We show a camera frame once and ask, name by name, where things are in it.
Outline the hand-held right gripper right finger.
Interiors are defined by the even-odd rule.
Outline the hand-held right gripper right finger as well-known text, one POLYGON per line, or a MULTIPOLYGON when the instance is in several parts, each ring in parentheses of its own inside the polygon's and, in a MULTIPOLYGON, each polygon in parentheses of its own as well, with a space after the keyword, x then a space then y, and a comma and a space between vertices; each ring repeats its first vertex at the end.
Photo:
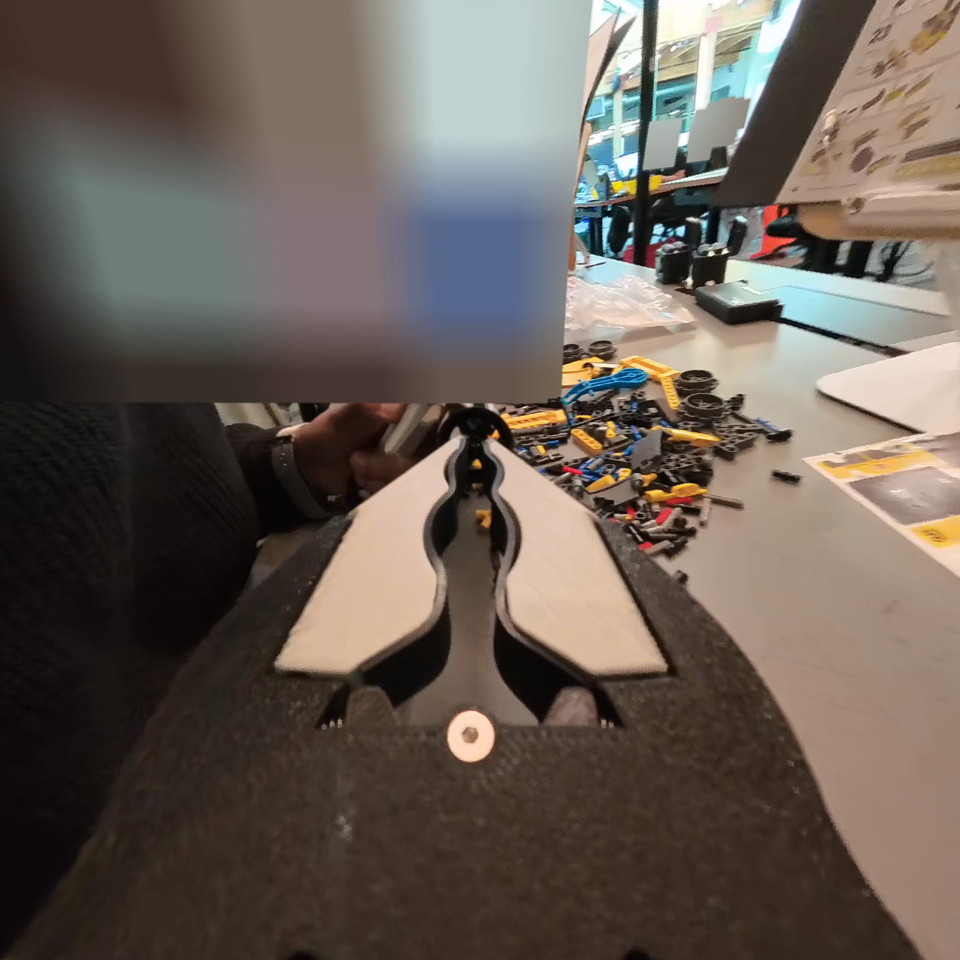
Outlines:
POLYGON ((586 680, 665 675, 668 662, 590 510, 486 443, 500 550, 498 615, 519 642, 586 680))

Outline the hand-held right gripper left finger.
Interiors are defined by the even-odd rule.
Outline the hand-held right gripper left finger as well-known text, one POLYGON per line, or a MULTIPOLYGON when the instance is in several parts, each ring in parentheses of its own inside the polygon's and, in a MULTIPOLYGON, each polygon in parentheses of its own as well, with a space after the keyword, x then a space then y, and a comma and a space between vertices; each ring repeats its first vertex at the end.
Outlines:
POLYGON ((447 576, 428 529, 450 498, 450 438, 355 508, 274 669, 356 680, 437 622, 447 576))

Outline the black toy wheel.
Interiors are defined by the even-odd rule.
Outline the black toy wheel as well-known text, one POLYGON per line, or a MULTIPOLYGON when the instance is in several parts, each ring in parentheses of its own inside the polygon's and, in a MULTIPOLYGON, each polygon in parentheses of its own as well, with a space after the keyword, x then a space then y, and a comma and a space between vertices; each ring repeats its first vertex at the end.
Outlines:
POLYGON ((443 421, 438 440, 446 442, 454 434, 457 434, 456 449, 445 468, 453 494, 463 498, 479 486, 479 492, 490 505, 490 528, 505 527, 506 520, 498 498, 503 476, 498 454, 516 451, 511 429, 497 412, 484 405, 472 405, 450 414, 443 421))

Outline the pile of toy building pieces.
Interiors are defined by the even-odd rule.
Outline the pile of toy building pieces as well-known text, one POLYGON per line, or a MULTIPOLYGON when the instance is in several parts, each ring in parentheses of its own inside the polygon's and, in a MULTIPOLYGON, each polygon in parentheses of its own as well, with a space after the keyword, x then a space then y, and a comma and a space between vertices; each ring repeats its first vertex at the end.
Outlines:
POLYGON ((558 397, 495 410, 521 460, 649 557, 684 552, 714 507, 744 510, 713 491, 716 462, 794 437, 747 414, 744 394, 722 396, 707 369, 620 355, 607 340, 568 343, 562 358, 558 397))

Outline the person's left forearm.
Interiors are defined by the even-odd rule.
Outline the person's left forearm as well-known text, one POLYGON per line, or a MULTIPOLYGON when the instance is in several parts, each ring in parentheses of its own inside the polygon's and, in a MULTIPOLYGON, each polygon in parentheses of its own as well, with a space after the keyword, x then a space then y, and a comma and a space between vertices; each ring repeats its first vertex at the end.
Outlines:
POLYGON ((250 423, 223 426, 253 502, 258 540, 289 532, 306 523, 274 471, 273 453, 281 437, 278 428, 250 423))

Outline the person's left hand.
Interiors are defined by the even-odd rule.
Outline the person's left hand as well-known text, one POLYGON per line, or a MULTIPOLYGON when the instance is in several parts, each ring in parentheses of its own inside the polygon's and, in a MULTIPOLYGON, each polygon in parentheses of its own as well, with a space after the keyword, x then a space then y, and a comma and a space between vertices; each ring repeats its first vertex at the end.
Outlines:
POLYGON ((346 403, 300 426, 294 461, 311 493, 325 498, 357 488, 374 494, 405 474, 414 461, 379 448, 405 410, 404 403, 346 403))

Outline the grey wristwatch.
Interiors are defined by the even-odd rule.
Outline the grey wristwatch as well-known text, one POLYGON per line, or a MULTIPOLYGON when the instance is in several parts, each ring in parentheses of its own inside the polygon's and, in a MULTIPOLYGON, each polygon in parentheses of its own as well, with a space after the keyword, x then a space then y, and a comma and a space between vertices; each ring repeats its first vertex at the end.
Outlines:
POLYGON ((296 510, 310 521, 324 521, 333 516, 325 495, 317 497, 301 474, 296 462, 294 439, 299 426, 282 428, 272 439, 270 466, 272 474, 296 510))

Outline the clear plastic bag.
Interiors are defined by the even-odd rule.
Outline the clear plastic bag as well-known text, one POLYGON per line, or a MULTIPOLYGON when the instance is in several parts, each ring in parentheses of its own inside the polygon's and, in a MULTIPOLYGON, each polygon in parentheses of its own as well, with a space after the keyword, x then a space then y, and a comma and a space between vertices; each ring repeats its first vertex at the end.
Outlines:
POLYGON ((567 279, 563 327, 646 330, 695 322, 690 309, 672 292, 631 275, 594 282, 571 274, 567 279))

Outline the yellow and grey instruction booklet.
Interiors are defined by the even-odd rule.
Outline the yellow and grey instruction booklet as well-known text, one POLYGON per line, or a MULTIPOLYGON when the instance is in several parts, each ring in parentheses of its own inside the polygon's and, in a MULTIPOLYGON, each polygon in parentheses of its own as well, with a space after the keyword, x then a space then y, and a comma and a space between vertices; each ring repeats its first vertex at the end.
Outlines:
POLYGON ((959 433, 922 433, 804 459, 950 574, 959 575, 959 433))

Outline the flat black box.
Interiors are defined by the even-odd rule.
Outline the flat black box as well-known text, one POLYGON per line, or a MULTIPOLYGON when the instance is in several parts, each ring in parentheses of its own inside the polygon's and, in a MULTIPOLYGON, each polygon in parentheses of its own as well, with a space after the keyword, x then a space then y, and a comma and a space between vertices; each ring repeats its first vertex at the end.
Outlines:
POLYGON ((783 304, 777 297, 750 286, 746 281, 704 284, 693 293, 697 306, 729 327, 775 323, 783 316, 783 304))

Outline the background workbench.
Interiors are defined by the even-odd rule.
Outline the background workbench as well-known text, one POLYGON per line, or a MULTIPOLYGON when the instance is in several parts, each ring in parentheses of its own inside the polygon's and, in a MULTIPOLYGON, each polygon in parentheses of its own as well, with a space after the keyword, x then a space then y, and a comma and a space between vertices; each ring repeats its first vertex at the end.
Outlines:
MULTIPOLYGON (((723 182, 728 170, 729 168, 723 167, 713 171, 703 172, 702 174, 662 182, 658 186, 651 187, 648 190, 648 195, 650 198, 654 198, 681 190, 706 190, 713 192, 716 186, 723 182)), ((578 200, 573 204, 573 216, 575 219, 581 219, 591 218, 597 214, 602 215, 604 210, 612 207, 631 205, 635 199, 635 195, 622 191, 606 199, 578 200)))

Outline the white document stand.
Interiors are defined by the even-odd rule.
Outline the white document stand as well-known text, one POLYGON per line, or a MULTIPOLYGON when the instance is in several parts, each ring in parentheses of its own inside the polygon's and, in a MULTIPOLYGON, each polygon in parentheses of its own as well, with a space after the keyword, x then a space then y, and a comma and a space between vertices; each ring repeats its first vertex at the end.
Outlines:
MULTIPOLYGON (((801 224, 823 239, 921 241, 935 248, 954 329, 959 322, 959 181, 899 183, 841 201, 804 203, 801 224)), ((823 378, 827 398, 916 434, 959 428, 958 340, 823 378)))

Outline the black stand board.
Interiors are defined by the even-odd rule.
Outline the black stand board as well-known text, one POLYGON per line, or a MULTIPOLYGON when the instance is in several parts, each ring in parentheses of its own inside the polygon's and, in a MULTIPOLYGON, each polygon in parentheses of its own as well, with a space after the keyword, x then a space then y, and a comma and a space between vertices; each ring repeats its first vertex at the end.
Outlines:
POLYGON ((873 1, 803 1, 712 206, 773 204, 870 16, 873 1))

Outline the printed instruction sheet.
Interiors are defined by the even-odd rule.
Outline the printed instruction sheet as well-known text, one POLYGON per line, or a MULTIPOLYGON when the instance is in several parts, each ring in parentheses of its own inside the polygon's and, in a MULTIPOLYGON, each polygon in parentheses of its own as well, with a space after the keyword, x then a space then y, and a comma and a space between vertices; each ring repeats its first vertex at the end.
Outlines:
POLYGON ((875 2, 776 201, 952 189, 959 175, 959 3, 875 2))

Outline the black metal post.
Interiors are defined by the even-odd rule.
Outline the black metal post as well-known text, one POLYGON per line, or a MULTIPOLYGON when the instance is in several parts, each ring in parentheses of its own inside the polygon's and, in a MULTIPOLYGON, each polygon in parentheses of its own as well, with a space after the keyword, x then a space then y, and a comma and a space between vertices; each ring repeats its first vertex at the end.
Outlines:
POLYGON ((657 39, 660 1, 642 2, 641 62, 639 92, 638 163, 632 206, 632 263, 646 266, 650 226, 650 174, 643 166, 650 126, 654 114, 656 89, 657 39))

